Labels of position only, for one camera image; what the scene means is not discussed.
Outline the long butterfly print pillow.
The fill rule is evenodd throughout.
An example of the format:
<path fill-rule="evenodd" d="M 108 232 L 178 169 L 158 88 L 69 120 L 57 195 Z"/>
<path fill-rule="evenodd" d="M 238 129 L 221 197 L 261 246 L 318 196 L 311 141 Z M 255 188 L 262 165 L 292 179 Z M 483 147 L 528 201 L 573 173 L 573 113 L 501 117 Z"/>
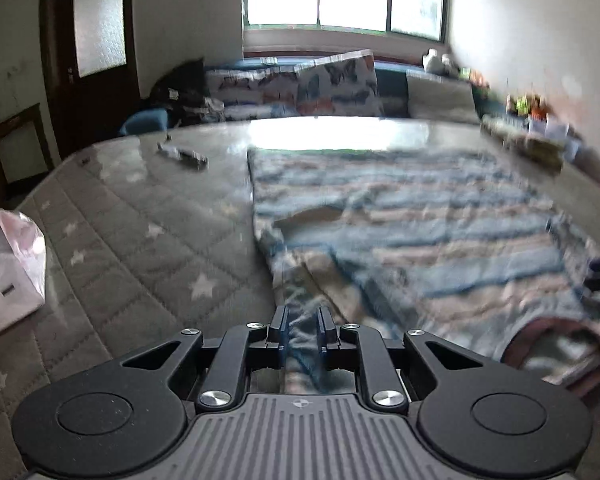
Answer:
<path fill-rule="evenodd" d="M 289 67 L 264 70 L 208 70 L 211 99 L 223 103 L 226 122 L 296 117 L 298 74 Z"/>

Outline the dark wooden side table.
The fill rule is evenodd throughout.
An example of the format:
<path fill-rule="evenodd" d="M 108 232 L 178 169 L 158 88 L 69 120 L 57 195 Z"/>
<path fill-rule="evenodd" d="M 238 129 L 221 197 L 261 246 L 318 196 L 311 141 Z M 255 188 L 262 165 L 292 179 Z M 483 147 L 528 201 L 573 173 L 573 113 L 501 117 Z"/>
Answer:
<path fill-rule="evenodd" d="M 38 104 L 0 122 L 0 208 L 16 208 L 53 169 Z"/>

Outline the brown green plush toys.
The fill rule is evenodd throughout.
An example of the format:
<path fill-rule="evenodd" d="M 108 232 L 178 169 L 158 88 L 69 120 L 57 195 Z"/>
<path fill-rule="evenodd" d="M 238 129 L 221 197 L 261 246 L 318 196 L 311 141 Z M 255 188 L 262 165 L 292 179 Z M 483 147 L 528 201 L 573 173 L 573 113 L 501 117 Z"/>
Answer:
<path fill-rule="evenodd" d="M 544 96 L 536 93 L 526 93 L 521 96 L 508 96 L 505 103 L 509 115 L 545 120 L 550 114 L 550 107 Z"/>

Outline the black bag on sofa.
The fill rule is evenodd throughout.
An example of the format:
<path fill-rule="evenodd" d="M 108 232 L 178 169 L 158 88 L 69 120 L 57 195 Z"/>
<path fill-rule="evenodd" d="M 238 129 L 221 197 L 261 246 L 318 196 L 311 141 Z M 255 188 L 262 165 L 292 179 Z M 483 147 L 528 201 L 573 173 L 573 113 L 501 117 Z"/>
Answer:
<path fill-rule="evenodd" d="M 166 111 L 171 128 L 218 122 L 225 112 L 224 103 L 210 96 L 202 58 L 163 75 L 151 88 L 148 103 Z"/>

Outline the large butterfly print pillow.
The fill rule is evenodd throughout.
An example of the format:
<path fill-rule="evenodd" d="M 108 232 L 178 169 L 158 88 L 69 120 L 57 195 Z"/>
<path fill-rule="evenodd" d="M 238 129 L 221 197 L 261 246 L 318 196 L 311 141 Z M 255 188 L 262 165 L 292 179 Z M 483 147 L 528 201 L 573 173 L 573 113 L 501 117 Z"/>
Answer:
<path fill-rule="evenodd" d="M 294 66 L 298 74 L 297 110 L 303 116 L 384 114 L 371 50 L 318 58 Z"/>

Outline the clear plastic storage box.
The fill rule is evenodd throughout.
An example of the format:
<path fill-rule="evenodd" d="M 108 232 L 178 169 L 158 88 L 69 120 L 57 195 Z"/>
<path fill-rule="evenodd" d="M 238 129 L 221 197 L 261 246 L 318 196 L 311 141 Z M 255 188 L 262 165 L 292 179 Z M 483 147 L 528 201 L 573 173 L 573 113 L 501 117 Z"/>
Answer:
<path fill-rule="evenodd" d="M 528 119 L 530 133 L 544 136 L 545 139 L 560 144 L 562 156 L 567 162 L 574 162 L 582 148 L 582 141 L 574 134 L 571 126 L 558 118 L 548 115 L 545 119 Z"/>

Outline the yellow folded garment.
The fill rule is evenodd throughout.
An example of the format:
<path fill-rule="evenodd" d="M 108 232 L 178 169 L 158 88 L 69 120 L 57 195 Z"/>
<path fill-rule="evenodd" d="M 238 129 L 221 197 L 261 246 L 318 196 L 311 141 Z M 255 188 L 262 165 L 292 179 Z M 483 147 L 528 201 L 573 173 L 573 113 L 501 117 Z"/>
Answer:
<path fill-rule="evenodd" d="M 530 133 L 501 117 L 484 115 L 480 129 L 497 140 L 504 150 L 528 159 L 553 174 L 562 171 L 565 151 L 562 144 Z"/>

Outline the blue striped knit garment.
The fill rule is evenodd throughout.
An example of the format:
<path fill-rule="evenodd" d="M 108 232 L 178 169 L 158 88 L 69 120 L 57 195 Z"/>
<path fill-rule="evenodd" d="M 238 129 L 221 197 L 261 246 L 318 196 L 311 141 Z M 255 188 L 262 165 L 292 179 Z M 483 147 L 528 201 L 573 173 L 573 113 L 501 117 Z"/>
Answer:
<path fill-rule="evenodd" d="M 492 155 L 248 153 L 253 232 L 289 313 L 288 393 L 347 390 L 316 314 L 400 338 L 424 330 L 580 394 L 600 384 L 598 246 Z"/>

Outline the blue corner sofa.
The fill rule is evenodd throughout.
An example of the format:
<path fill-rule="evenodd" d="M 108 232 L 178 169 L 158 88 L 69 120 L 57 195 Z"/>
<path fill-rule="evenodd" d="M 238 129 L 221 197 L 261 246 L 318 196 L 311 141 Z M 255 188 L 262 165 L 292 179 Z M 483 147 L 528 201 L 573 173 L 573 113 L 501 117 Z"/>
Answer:
<path fill-rule="evenodd" d="M 414 118 L 476 124 L 502 116 L 489 88 L 378 62 L 368 52 L 315 60 L 241 62 L 207 67 L 184 63 L 162 76 L 141 110 L 120 129 L 124 136 L 212 122 L 300 116 Z"/>

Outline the pink white storage bag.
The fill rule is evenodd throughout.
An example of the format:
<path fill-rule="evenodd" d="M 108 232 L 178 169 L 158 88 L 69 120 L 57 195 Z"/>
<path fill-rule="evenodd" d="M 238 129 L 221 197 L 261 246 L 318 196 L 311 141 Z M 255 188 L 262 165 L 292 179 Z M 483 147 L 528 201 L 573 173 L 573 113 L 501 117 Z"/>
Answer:
<path fill-rule="evenodd" d="M 46 243 L 21 212 L 0 209 L 0 333 L 45 302 Z"/>

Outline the grey quilted star table cover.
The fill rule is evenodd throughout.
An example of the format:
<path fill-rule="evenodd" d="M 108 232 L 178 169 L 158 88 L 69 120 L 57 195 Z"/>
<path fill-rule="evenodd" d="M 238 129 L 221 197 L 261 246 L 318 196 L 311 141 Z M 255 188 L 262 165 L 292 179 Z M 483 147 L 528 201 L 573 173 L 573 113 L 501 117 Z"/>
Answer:
<path fill-rule="evenodd" d="M 424 330 L 334 319 L 326 368 L 350 387 L 286 392 L 253 148 L 490 154 L 600 246 L 594 183 L 477 126 L 265 119 L 84 148 L 16 210 L 45 237 L 45 302 L 0 333 L 0 479 L 600 479 L 600 384 L 581 396 Z"/>

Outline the dark wooden door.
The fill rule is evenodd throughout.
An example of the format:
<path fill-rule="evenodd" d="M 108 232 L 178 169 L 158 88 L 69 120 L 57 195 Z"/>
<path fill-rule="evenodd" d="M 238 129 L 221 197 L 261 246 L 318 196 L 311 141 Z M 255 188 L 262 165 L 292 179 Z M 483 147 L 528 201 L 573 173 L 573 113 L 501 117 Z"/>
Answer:
<path fill-rule="evenodd" d="M 132 0 L 40 0 L 40 41 L 59 155 L 117 136 L 140 102 Z"/>

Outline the white black plush toy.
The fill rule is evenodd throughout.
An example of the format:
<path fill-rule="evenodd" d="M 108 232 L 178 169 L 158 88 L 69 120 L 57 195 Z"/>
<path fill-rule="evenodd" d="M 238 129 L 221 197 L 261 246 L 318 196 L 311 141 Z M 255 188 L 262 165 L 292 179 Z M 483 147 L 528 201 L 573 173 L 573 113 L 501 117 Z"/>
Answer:
<path fill-rule="evenodd" d="M 460 73 L 452 56 L 436 49 L 430 49 L 422 56 L 422 67 L 427 73 L 438 76 L 457 77 Z"/>

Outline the black pen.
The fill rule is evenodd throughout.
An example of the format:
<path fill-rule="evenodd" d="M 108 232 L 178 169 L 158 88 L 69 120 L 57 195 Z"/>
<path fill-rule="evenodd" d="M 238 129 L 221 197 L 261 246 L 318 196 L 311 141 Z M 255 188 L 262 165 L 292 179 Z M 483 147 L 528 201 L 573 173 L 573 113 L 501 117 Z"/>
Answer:
<path fill-rule="evenodd" d="M 158 143 L 158 153 L 166 158 L 180 162 L 181 164 L 194 167 L 196 169 L 204 169 L 209 165 L 207 156 L 200 154 L 190 148 L 181 148 L 172 143 Z"/>

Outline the grey square cushion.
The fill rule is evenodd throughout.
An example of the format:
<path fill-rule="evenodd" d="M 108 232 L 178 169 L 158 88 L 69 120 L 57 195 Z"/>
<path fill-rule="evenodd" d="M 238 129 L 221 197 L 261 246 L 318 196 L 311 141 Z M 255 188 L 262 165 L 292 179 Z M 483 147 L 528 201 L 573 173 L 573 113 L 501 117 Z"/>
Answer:
<path fill-rule="evenodd" d="M 430 74 L 407 73 L 407 109 L 411 118 L 478 125 L 472 87 L 468 82 Z"/>

